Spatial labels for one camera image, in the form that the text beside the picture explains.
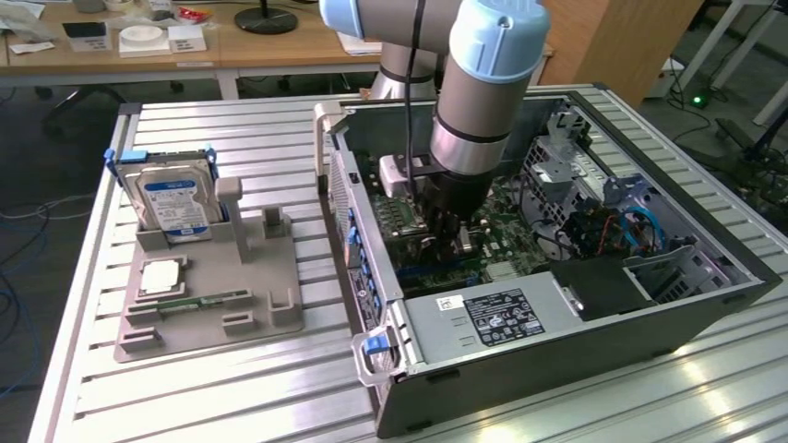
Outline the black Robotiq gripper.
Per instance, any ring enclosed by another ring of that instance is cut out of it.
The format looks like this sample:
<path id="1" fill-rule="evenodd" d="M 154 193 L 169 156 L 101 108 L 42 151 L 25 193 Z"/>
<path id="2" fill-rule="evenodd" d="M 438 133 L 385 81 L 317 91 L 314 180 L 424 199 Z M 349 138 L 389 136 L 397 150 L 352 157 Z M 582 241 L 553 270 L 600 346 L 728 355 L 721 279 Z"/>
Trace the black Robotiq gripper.
<path id="1" fill-rule="evenodd" d="M 424 211 L 426 219 L 454 217 L 468 221 L 485 203 L 492 175 L 462 175 L 450 172 L 426 177 L 424 188 Z"/>

